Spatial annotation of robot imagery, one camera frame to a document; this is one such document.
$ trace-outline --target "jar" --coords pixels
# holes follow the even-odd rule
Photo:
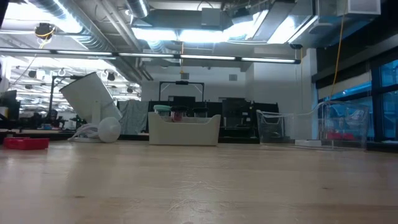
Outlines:
[[[159,116],[170,116],[170,106],[155,105],[154,111],[159,114]]]
[[[183,117],[187,116],[188,108],[186,106],[172,106],[172,121],[181,122]]]
[[[194,108],[193,114],[196,118],[207,118],[208,108]]]

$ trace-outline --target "gray curtain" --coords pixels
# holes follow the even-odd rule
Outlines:
[[[148,118],[148,101],[120,101],[119,109],[123,117],[120,120],[121,134],[138,134],[146,129]]]

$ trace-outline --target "green lid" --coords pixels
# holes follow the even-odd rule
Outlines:
[[[170,107],[169,106],[165,106],[165,105],[155,105],[154,106],[154,110],[169,112],[170,111]]]

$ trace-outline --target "red tray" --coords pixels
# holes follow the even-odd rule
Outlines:
[[[3,145],[8,149],[19,150],[43,150],[49,147],[50,139],[31,139],[31,138],[4,138]]]

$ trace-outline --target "wooden table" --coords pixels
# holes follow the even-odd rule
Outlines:
[[[0,150],[0,223],[397,223],[398,156],[53,142]]]

